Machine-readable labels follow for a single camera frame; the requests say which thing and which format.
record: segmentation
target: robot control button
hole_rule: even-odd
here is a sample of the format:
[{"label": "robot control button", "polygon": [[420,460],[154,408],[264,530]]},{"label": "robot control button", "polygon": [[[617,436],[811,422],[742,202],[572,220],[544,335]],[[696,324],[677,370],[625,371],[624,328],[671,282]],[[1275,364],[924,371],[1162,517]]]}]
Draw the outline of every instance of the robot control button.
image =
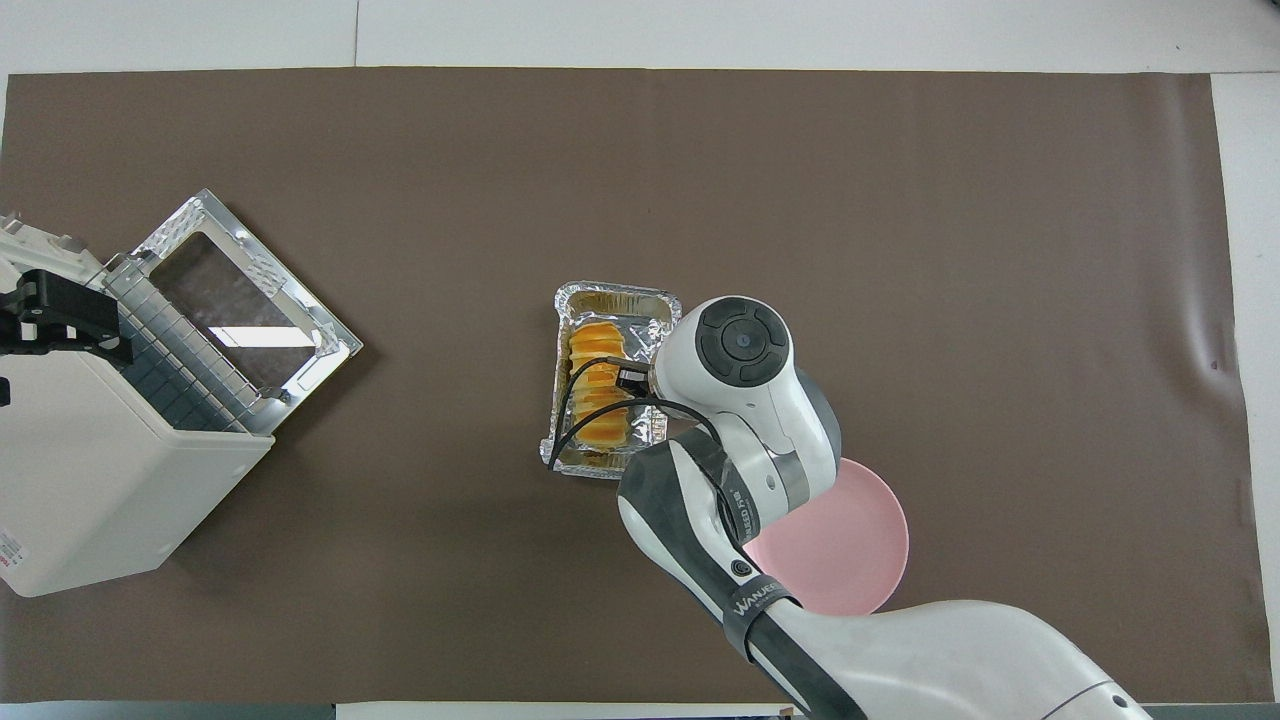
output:
[{"label": "robot control button", "polygon": [[744,383],[751,383],[751,386],[764,384],[772,380],[778,370],[782,369],[782,363],[786,359],[777,351],[768,352],[759,363],[746,365],[742,368],[739,377],[742,378]]},{"label": "robot control button", "polygon": [[739,318],[724,325],[724,332],[721,333],[724,352],[742,363],[750,363],[759,357],[764,352],[768,338],[769,331],[764,329],[759,320],[751,318]]},{"label": "robot control button", "polygon": [[769,329],[769,342],[778,346],[787,346],[787,328],[782,324],[782,318],[768,307],[758,307],[755,310],[755,319],[764,323],[764,327]]},{"label": "robot control button", "polygon": [[737,315],[746,315],[746,302],[739,297],[717,300],[703,310],[701,322],[710,328],[719,328]]},{"label": "robot control button", "polygon": [[714,333],[705,333],[698,338],[698,348],[701,351],[703,363],[717,375],[727,378],[733,370],[733,364],[724,350],[721,348],[719,338]]}]

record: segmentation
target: label on toaster oven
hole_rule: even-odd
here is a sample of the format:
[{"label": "label on toaster oven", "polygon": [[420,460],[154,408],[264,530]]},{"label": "label on toaster oven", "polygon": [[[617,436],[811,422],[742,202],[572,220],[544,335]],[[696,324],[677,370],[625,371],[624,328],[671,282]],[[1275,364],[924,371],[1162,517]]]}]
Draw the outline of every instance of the label on toaster oven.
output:
[{"label": "label on toaster oven", "polygon": [[22,565],[26,557],[22,543],[10,536],[8,530],[0,528],[0,569],[13,570],[18,565]]}]

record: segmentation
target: black strap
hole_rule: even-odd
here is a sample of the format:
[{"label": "black strap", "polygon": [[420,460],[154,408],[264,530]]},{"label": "black strap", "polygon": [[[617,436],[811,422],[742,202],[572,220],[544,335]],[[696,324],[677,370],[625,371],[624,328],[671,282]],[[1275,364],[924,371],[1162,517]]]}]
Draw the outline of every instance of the black strap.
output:
[{"label": "black strap", "polygon": [[716,486],[723,520],[739,544],[745,544],[760,534],[760,511],[755,507],[746,480],[737,466],[724,454],[724,448],[703,432],[681,433],[680,446],[689,452],[694,464]]},{"label": "black strap", "polygon": [[751,624],[762,612],[785,597],[794,596],[782,587],[777,578],[762,574],[742,583],[721,609],[724,614],[722,624],[728,644],[733,646],[733,650],[749,662],[755,661],[751,660],[751,652],[746,650],[746,633],[751,630]]}]

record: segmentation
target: black clamp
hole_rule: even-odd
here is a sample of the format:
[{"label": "black clamp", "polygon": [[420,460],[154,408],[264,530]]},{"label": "black clamp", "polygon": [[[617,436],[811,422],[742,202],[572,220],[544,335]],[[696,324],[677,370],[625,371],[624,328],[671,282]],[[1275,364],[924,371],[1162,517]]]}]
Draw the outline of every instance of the black clamp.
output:
[{"label": "black clamp", "polygon": [[[23,338],[23,325],[33,337]],[[49,270],[27,270],[18,288],[0,295],[0,355],[47,355],[74,350],[96,355],[116,368],[133,363],[133,346],[120,337],[115,300]],[[0,382],[0,406],[9,401],[9,383]]]},{"label": "black clamp", "polygon": [[609,357],[608,363],[618,369],[618,378],[613,384],[631,397],[653,397],[653,387],[649,384],[653,365],[626,357]]}]

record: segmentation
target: black cable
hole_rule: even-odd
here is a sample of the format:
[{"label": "black cable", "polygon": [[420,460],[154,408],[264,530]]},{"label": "black cable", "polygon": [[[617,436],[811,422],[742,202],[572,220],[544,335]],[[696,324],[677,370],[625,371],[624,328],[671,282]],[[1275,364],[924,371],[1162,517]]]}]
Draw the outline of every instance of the black cable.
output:
[{"label": "black cable", "polygon": [[558,441],[556,441],[556,445],[552,447],[550,459],[547,461],[547,469],[548,470],[556,469],[556,460],[559,457],[561,452],[564,452],[564,447],[568,446],[568,442],[573,439],[573,436],[576,436],[579,430],[591,424],[593,421],[600,419],[608,413],[612,413],[614,410],[621,410],[623,407],[636,407],[643,405],[649,405],[658,409],[671,409],[678,413],[684,413],[685,415],[689,415],[690,418],[698,420],[704,428],[707,428],[707,434],[712,436],[712,439],[716,441],[716,445],[721,443],[719,433],[716,432],[716,427],[712,425],[712,421],[707,419],[707,415],[703,415],[698,410],[694,410],[692,407],[682,402],[663,400],[660,397],[632,397],[628,400],[620,400],[611,405],[605,405],[604,407],[600,407],[599,410],[589,414],[586,418],[579,420],[577,424],[570,428],[567,433],[564,433]]},{"label": "black cable", "polygon": [[561,430],[564,429],[564,413],[568,411],[568,396],[573,395],[573,386],[577,384],[577,379],[582,377],[591,365],[599,365],[600,363],[608,363],[612,357],[591,357],[582,366],[573,372],[568,378],[568,384],[564,386],[564,396],[561,397],[561,410],[556,414],[556,438],[554,442],[559,442]]}]

